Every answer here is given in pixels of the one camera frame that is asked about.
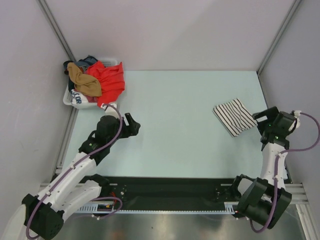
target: tabletop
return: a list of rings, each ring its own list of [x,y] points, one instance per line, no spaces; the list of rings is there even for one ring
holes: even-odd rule
[[[119,177],[234,178],[260,176],[262,152],[256,127],[232,137],[213,107],[239,98],[253,114],[267,108],[254,71],[125,71],[121,114],[141,124],[119,139],[88,175]],[[98,107],[78,111],[63,168],[96,129]]]

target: black and white striped shirt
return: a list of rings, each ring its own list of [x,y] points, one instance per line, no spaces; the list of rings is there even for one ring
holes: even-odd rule
[[[238,98],[215,106],[213,112],[233,137],[257,125],[257,121]]]

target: folded garment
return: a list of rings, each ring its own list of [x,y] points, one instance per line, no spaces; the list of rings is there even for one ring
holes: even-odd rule
[[[88,67],[86,74],[98,79],[101,85],[102,96],[97,97],[97,105],[115,102],[125,90],[124,69],[122,62],[116,66],[105,67],[101,61]]]
[[[68,63],[67,70],[78,92],[91,97],[100,97],[102,95],[100,83],[94,76],[84,74],[74,62]]]
[[[79,61],[65,61],[63,63],[63,68],[64,68],[64,74],[68,75],[68,64],[69,63],[74,63],[75,65],[77,65],[77,67],[79,67],[82,72],[84,73],[88,67],[92,66],[93,64],[95,64],[96,62],[98,62],[98,60],[94,57],[94,56],[87,56],[85,59],[80,59]],[[69,92],[71,92],[72,89],[75,89],[75,83],[72,82],[70,80],[68,80],[68,90]]]
[[[257,121],[238,98],[215,106],[213,112],[232,137],[257,125]]]

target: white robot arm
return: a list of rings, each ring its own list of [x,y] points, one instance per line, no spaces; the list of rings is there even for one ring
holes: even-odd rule
[[[106,115],[79,148],[71,164],[36,196],[28,194],[24,197],[22,206],[8,223],[2,240],[36,239],[38,236],[50,240],[80,207],[93,199],[109,195],[109,181],[98,174],[91,176],[82,187],[75,187],[110,153],[116,140],[136,136],[141,125],[129,113],[125,114],[126,125],[113,105],[105,104],[104,109]]]

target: laundry basket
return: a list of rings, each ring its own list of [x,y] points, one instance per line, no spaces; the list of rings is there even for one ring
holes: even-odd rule
[[[118,65],[118,61],[116,59],[112,59],[112,58],[103,58],[103,59],[99,59],[99,61],[101,61],[105,67],[111,67],[111,66]],[[91,108],[91,107],[97,106],[96,102],[84,102],[84,103],[80,103],[80,104],[79,103],[72,104],[72,95],[69,92],[68,84],[66,85],[66,89],[64,92],[63,103],[65,105],[73,106],[76,109],[86,109],[86,108]]]

